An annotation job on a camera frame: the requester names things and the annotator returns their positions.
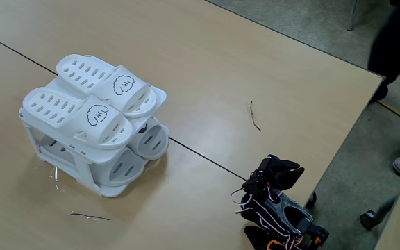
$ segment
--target thin wire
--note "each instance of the thin wire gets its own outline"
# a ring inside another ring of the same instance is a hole
[[[270,231],[269,227],[265,226],[265,225],[262,223],[262,218],[260,218],[260,225],[263,226],[264,228],[268,229],[268,231]]]
[[[235,211],[235,213],[243,213],[244,211],[248,211],[248,210],[251,210],[251,209],[253,209],[253,208],[245,208],[245,209],[242,209],[242,210],[239,210],[239,211]]]
[[[254,121],[253,101],[251,101],[251,104],[249,104],[249,110],[251,111],[251,119],[253,120],[253,125],[254,125],[260,132],[262,132],[262,130],[256,125],[256,122]]]
[[[285,243],[285,250],[289,250],[288,249],[288,243],[290,243],[290,238],[291,238],[291,235],[288,236],[288,240]]]
[[[282,196],[282,194],[283,194],[283,191],[281,191],[280,194],[278,194],[276,200],[273,200],[271,198],[271,185],[268,183],[268,197],[272,202],[276,203],[277,199],[280,198]]]
[[[384,103],[383,101],[377,101],[377,103],[381,104],[382,106],[386,107],[388,110],[393,112],[394,114],[398,115],[400,117],[400,112],[398,110],[395,110],[392,106]]]
[[[240,190],[242,190],[242,189],[243,189],[243,187],[240,188],[239,190],[234,191],[234,192],[231,194],[231,201],[233,201],[233,203],[236,203],[237,205],[245,206],[245,205],[247,205],[247,204],[253,199],[253,194],[250,194],[250,195],[249,195],[249,199],[248,199],[248,201],[245,202],[245,203],[238,203],[238,202],[235,202],[235,201],[233,200],[234,194],[237,194],[237,193],[238,193]]]
[[[265,212],[271,217],[272,220],[274,220],[274,222],[276,222],[277,226],[279,228],[281,228],[282,230],[286,231],[281,225],[279,225],[276,221],[276,219],[274,219],[274,217],[272,217],[272,215],[268,212],[268,210],[266,208],[264,208],[262,205],[260,205],[256,200],[254,200],[261,208],[263,208],[263,210],[265,210]]]
[[[294,237],[294,238],[292,238],[292,243],[291,243],[291,247],[288,249],[288,250],[291,250],[292,249],[292,246],[294,246],[294,243],[296,242],[296,238]]]
[[[94,215],[85,215],[85,214],[82,214],[82,213],[77,213],[77,212],[72,212],[69,216],[72,216],[72,215],[81,215],[81,216],[84,216],[84,217],[87,217],[87,218],[97,218],[97,219],[105,219],[105,220],[111,220],[111,218],[105,218],[105,217],[100,217],[100,216],[94,216]]]

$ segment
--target small debris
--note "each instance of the small debris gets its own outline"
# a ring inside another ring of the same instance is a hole
[[[253,120],[254,126],[262,132],[262,130],[256,125],[256,122],[254,121],[254,113],[253,113],[253,101],[251,101],[251,104],[249,104],[249,110],[251,111],[251,119]]]
[[[77,212],[71,212],[71,214],[69,216],[73,216],[73,215],[81,215],[81,216],[84,216],[84,217],[86,217],[88,219],[96,218],[96,219],[111,220],[111,218],[105,218],[105,217],[100,217],[100,216],[95,216],[95,215],[85,215],[85,214],[82,214],[82,213],[79,213],[79,212],[78,213]]]

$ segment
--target wire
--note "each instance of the wire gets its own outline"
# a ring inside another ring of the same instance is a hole
[[[251,101],[251,104],[249,104],[249,110],[251,111],[251,119],[253,120],[253,125],[254,125],[260,132],[262,132],[262,130],[256,125],[256,122],[254,121],[253,101]]]
[[[97,218],[97,219],[105,219],[105,220],[111,220],[111,218],[105,218],[105,217],[100,217],[100,216],[94,216],[94,215],[85,215],[85,214],[82,214],[82,213],[80,213],[80,212],[72,212],[69,216],[72,216],[72,215],[81,215],[81,216],[84,216],[84,217],[87,217],[87,218]]]
[[[242,210],[239,210],[239,211],[235,211],[235,213],[243,213],[244,211],[248,211],[248,210],[251,210],[251,209],[253,209],[253,208],[245,208],[245,209],[242,209]]]
[[[398,115],[400,117],[400,112],[398,110],[395,110],[392,106],[384,103],[383,101],[376,101],[377,103],[381,104],[382,106],[386,107],[388,110],[393,112],[394,114]]]
[[[256,212],[256,214],[263,219],[263,221],[268,224],[268,226],[271,226],[279,235],[282,235],[283,237],[287,237],[288,235],[284,235],[283,233],[279,232],[275,227],[273,227],[269,222],[267,222],[267,220],[265,218],[262,217],[262,215],[260,215],[260,213]]]
[[[271,198],[271,185],[268,183],[268,197],[272,202],[276,203],[277,199],[280,198],[282,196],[282,194],[283,194],[283,191],[281,191],[280,194],[278,194],[278,196],[276,197],[276,200],[273,200]]]
[[[254,200],[261,208],[263,208],[263,210],[271,217],[272,220],[274,220],[274,222],[276,222],[277,226],[279,228],[281,228],[282,230],[286,231],[281,225],[279,225],[276,221],[276,219],[274,219],[274,217],[272,217],[272,215],[268,212],[268,210],[266,208],[264,208],[262,205],[260,205],[256,200]]]
[[[265,226],[265,225],[262,223],[262,218],[260,218],[260,225],[263,226],[264,228],[268,229],[268,231],[270,231],[269,227]]]
[[[248,199],[248,201],[245,202],[245,203],[238,203],[238,202],[235,202],[235,201],[233,200],[234,194],[237,194],[237,193],[238,193],[240,190],[242,190],[242,189],[243,189],[243,187],[240,188],[239,190],[234,191],[234,192],[231,194],[231,201],[233,201],[233,203],[236,203],[237,205],[245,206],[245,205],[247,205],[247,204],[253,199],[253,194],[250,194],[250,195],[249,195],[249,199]]]

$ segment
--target metal leg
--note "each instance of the metal leg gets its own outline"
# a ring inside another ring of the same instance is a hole
[[[389,211],[392,209],[394,202],[397,200],[398,196],[395,196],[385,203],[383,203],[377,212],[374,211],[367,211],[365,214],[360,216],[360,223],[366,228],[366,229],[371,229],[385,219],[385,216],[389,213]]]
[[[388,201],[386,201],[379,207],[379,209],[376,211],[376,213],[374,214],[374,217],[373,217],[373,219],[377,223],[383,222],[383,219],[385,218],[385,216],[387,216],[388,212],[392,209],[393,204],[396,201],[396,199],[397,199],[397,196],[389,199]]]
[[[353,8],[351,9],[350,21],[348,23],[348,28],[347,28],[348,31],[353,30],[354,19],[356,18],[356,12],[358,10],[358,5],[359,5],[359,0],[354,0]]]

